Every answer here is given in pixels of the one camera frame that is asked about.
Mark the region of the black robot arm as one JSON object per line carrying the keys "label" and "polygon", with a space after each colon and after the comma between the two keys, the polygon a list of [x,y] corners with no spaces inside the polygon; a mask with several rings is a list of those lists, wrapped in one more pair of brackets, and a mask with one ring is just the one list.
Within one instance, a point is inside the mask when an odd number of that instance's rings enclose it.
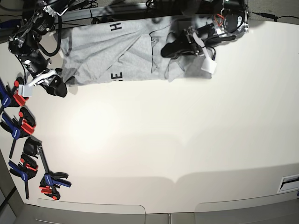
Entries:
{"label": "black robot arm", "polygon": [[161,50],[163,58],[200,56],[204,50],[238,39],[248,28],[248,5],[243,0],[177,0],[174,12],[190,25]]}
{"label": "black robot arm", "polygon": [[[31,96],[35,86],[42,86],[52,96],[64,98],[67,87],[61,77],[62,69],[50,69],[50,58],[60,51],[62,39],[62,15],[74,4],[73,0],[31,0],[24,4],[24,24],[8,40],[9,51],[17,57],[32,76],[30,82],[23,78],[19,95]],[[57,47],[48,52],[40,43],[42,37],[58,24]]]}

